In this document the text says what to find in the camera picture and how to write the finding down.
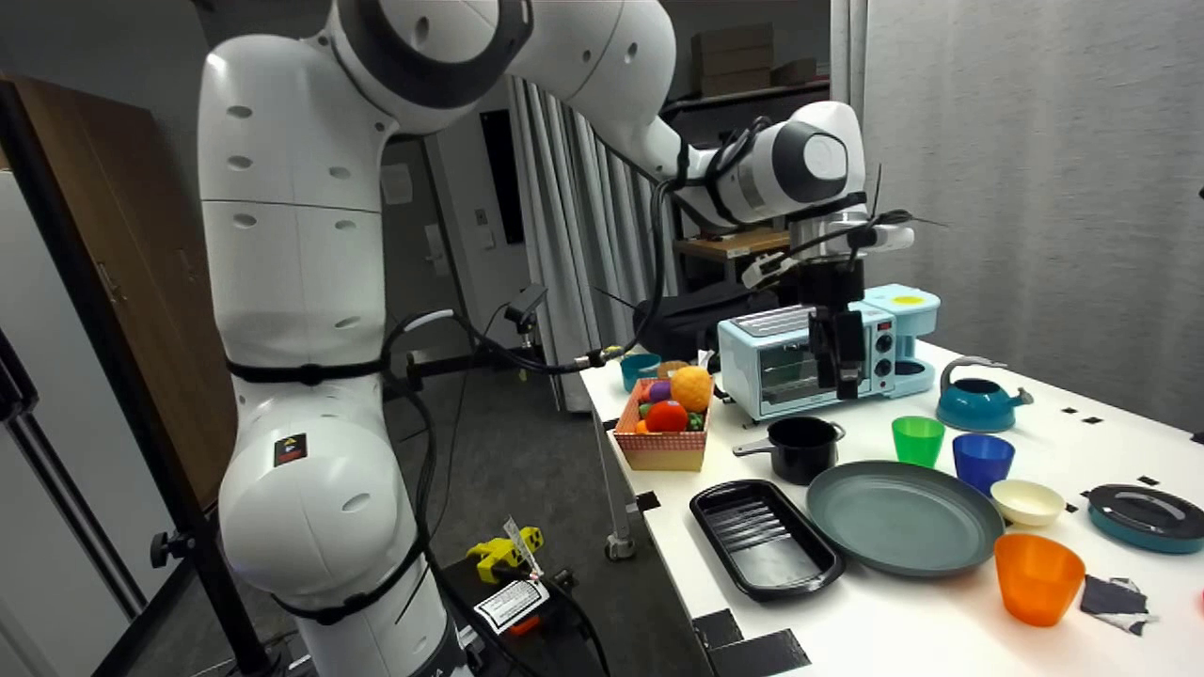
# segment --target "plastic cup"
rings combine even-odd
[[[662,358],[658,358],[658,355],[629,355],[629,358],[621,358],[621,360],[618,360],[618,368],[624,374],[624,393],[631,393],[631,389],[634,389],[634,380],[653,376],[653,374],[658,374],[658,366],[662,366]]]
[[[894,455],[912,467],[935,467],[943,427],[935,417],[894,417]]]
[[[952,437],[955,479],[989,493],[993,483],[1008,479],[1016,447],[1003,437]]]
[[[1085,587],[1085,560],[1060,543],[1038,533],[1003,533],[993,543],[993,568],[1003,610],[1038,628],[1052,628]]]

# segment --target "yellow object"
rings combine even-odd
[[[716,385],[708,368],[685,366],[670,374],[670,393],[685,412],[708,412]]]
[[[920,306],[929,306],[929,303],[924,303],[920,292],[894,292],[893,306],[894,306],[894,310],[920,310]]]
[[[543,532],[537,526],[524,526],[518,539],[527,543],[527,548],[543,548]],[[524,558],[514,552],[511,539],[490,539],[465,548],[465,558],[478,558],[478,581],[486,587],[495,587],[495,573],[518,573]]]

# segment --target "green plate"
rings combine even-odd
[[[805,512],[848,558],[903,581],[967,575],[1003,533],[982,493],[903,464],[830,467],[810,487]]]

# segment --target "orange cup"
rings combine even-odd
[[[1060,543],[1038,533],[1003,533],[993,543],[1003,610],[1038,628],[1052,628],[1085,587],[1085,560]]]

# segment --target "tray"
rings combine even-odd
[[[1204,548],[1204,512],[1175,493],[1154,493],[1144,487],[1095,487],[1087,502],[1092,526],[1121,546],[1152,552]]]
[[[810,598],[843,575],[836,546],[771,483],[712,487],[688,512],[728,581],[755,601]]]

